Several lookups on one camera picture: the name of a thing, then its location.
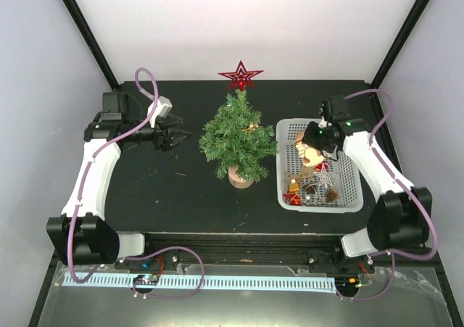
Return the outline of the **red star tree topper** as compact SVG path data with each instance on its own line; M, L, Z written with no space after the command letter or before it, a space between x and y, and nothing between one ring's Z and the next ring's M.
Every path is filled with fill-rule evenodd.
M263 72L264 70L246 69L244 63L240 60L234 71L222 72L218 73L218 75L221 75L229 79L229 89L237 88L240 91L244 91L246 87L254 88L253 78L255 78L257 75L260 75Z

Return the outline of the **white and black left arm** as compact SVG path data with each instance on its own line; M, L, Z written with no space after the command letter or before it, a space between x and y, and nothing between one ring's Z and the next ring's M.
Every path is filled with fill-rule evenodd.
M118 233L105 220L105 202L112 173L126 144L153 143L171 150L190 134L179 128L182 119L171 114L172 103L161 96L148 108L148 120L130 114L129 95L106 92L102 110L84 131L83 161L78 178L61 215L49 218L46 232L64 264L111 264L130 257L139 268L150 267L156 257L142 233Z

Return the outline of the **small green christmas tree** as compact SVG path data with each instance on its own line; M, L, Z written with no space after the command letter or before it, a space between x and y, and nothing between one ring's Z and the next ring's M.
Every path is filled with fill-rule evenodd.
M261 124L262 113L250 105L247 92L235 90L228 94L213 119L203 127L199 138L199 151L208 162L215 161L216 177L223 179L228 169L238 167L238 175L246 180L256 182L269 176L269 170L261 160L267 156L275 156L278 143L274 139L273 126ZM250 123L259 123L257 130L242 132Z

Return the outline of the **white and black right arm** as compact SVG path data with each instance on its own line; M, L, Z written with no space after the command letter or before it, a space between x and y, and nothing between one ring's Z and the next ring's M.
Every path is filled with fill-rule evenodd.
M432 195L417 188L394 166L378 145L376 132L361 118L349 114L348 96L332 96L322 102L320 122L308 123L301 141L304 165L321 166L343 152L363 176L376 205L366 226L342 236L341 246L331 250L331 266L346 271L356 257L396 254L414 260L429 260L438 249L438 236L431 220Z

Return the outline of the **wooden santa ornament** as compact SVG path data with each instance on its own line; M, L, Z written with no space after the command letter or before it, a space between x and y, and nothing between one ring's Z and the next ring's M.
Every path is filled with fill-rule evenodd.
M320 150L317 150L303 142L304 131L300 131L294 140L294 146L297 150L298 156L305 167L315 167L323 163L326 158Z

